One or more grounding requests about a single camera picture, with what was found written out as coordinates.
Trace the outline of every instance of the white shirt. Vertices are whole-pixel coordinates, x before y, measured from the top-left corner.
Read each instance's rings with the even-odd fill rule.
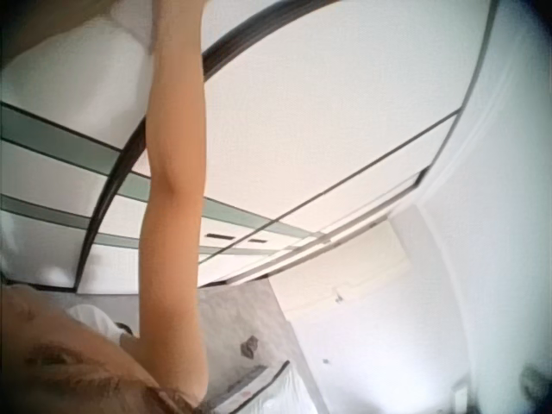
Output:
[[[78,304],[68,309],[67,313],[110,341],[121,344],[124,330],[115,325],[103,310],[91,304]]]

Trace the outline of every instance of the person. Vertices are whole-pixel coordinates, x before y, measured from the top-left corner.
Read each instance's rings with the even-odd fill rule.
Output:
[[[197,299],[205,181],[204,0],[158,0],[155,7],[140,335],[113,329],[101,335],[100,328],[91,329],[31,288],[3,286],[2,413],[189,413],[206,393]],[[91,318],[97,317],[105,316],[92,311]]]

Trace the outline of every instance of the curved ceiling beam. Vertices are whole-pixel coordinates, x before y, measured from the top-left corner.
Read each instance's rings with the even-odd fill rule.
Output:
[[[228,32],[204,52],[205,82],[241,53],[269,36],[271,33],[294,22],[300,17],[306,16],[329,4],[337,3],[338,1],[339,0],[285,0],[249,18],[244,23]],[[138,161],[138,158],[145,149],[146,119],[144,118],[122,149],[116,164],[111,170],[110,176],[105,182],[102,193],[98,198],[78,258],[75,286],[73,288],[75,292],[80,285],[88,255],[90,254],[92,244],[96,239],[97,232],[99,231],[105,214],[111,206],[113,198],[121,188],[122,182],[132,171],[132,167],[136,161]]]

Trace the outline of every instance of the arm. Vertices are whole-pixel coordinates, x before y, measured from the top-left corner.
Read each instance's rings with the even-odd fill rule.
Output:
[[[151,193],[140,243],[140,340],[132,354],[160,386],[198,404],[207,364],[198,321],[205,181],[204,0],[159,0],[146,141]]]

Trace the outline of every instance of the white wall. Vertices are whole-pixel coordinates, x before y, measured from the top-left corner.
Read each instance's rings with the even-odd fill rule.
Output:
[[[393,227],[411,258],[405,276],[292,322],[331,413],[435,413],[449,407],[451,387],[469,372],[460,312],[429,231],[416,209]],[[349,257],[342,271],[368,269],[366,256],[352,258],[349,249],[336,250]],[[323,273],[317,259],[301,267]]]
[[[483,414],[524,412],[525,363],[552,366],[550,49],[502,2],[458,128],[420,201],[460,300]]]

